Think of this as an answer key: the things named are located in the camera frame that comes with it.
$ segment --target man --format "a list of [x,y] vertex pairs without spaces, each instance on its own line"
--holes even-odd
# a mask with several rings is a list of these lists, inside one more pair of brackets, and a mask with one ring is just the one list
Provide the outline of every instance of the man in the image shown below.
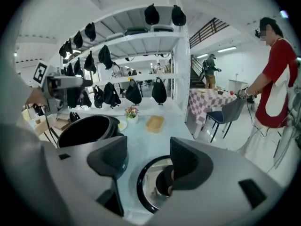
[[214,89],[215,88],[214,72],[222,71],[221,69],[215,67],[214,59],[216,59],[215,55],[211,54],[211,55],[209,55],[209,58],[206,60],[206,65],[207,65],[207,67],[205,69],[205,78],[206,78],[205,88],[206,89]]
[[279,140],[278,128],[286,125],[288,114],[287,87],[297,78],[297,56],[283,39],[283,33],[274,19],[260,20],[261,40],[271,46],[268,64],[254,83],[241,91],[241,96],[261,93],[253,130],[239,152],[260,169],[268,172],[273,167],[273,155]]

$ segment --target white table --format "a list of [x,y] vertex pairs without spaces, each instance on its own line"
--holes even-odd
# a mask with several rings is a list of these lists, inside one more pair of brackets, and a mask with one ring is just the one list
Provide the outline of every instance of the white table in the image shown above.
[[[117,118],[126,120],[125,116]],[[142,217],[142,221],[152,216],[140,203],[136,191],[137,179],[143,167],[159,156],[170,154],[170,137],[193,140],[180,116],[164,116],[163,128],[158,134],[146,131],[146,122],[149,118],[149,116],[139,116],[137,124],[128,122],[126,129],[122,131],[127,136],[129,163],[124,174],[117,180],[117,185],[125,217],[128,220],[130,220],[129,212],[135,217]]]
[[248,85],[248,83],[244,82],[244,81],[229,80],[229,90],[228,91],[232,90],[236,94],[240,89],[243,89],[247,85]]

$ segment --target plate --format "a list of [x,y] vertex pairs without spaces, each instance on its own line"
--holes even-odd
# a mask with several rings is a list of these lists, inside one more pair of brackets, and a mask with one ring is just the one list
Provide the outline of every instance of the plate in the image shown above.
[[127,122],[126,121],[120,121],[118,124],[118,128],[120,131],[123,131],[127,127]]

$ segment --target ceiling light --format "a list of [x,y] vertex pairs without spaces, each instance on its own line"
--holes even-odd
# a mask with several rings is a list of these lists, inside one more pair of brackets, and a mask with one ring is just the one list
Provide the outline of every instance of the ceiling light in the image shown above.
[[197,58],[202,58],[202,57],[206,57],[206,56],[208,56],[208,54],[204,54],[204,55],[198,56]]
[[237,47],[234,46],[234,47],[230,47],[230,48],[225,48],[225,49],[218,50],[217,52],[222,53],[222,52],[233,50],[233,49],[237,49]]
[[285,10],[280,11],[280,15],[282,16],[282,18],[288,18],[288,14]]

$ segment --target pink fabric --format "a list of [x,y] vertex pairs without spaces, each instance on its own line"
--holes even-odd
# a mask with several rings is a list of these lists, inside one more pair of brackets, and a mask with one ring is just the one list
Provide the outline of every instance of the pink fabric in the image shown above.
[[207,112],[210,112],[214,107],[222,107],[227,103],[236,99],[235,95],[230,95],[226,91],[219,95],[213,89],[201,89],[205,93],[200,92],[200,89],[190,89],[188,107],[190,111],[196,115],[196,123],[203,126],[206,121]]

